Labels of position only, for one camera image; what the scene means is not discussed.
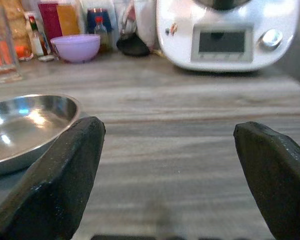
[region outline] silver knob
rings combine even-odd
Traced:
[[[260,38],[260,44],[267,50],[275,50],[281,43],[284,35],[277,29],[266,31]]]

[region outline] blue container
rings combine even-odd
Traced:
[[[87,30],[88,30],[89,34],[95,33],[96,17],[102,17],[103,25],[106,27],[106,31],[108,33],[112,32],[113,28],[111,26],[108,11],[103,8],[91,8],[91,9],[88,9],[88,12],[86,15]]]

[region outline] digital display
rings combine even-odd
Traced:
[[[199,53],[244,53],[245,31],[200,32]]]

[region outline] small bottle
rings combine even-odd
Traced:
[[[35,50],[34,54],[37,57],[42,57],[48,55],[48,51],[46,49],[44,37],[38,31],[38,26],[34,16],[29,17],[30,26],[32,29],[31,34],[31,43],[33,44],[33,49]]]
[[[110,48],[107,28],[103,25],[103,21],[102,16],[97,16],[95,18],[96,26],[94,28],[94,34],[100,35],[100,53],[107,52]]]

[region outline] label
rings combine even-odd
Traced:
[[[35,54],[37,56],[43,56],[44,51],[43,51],[42,46],[41,46],[40,38],[39,37],[34,37],[32,39],[32,41],[33,41],[33,45],[34,45],[34,48],[35,48]]]

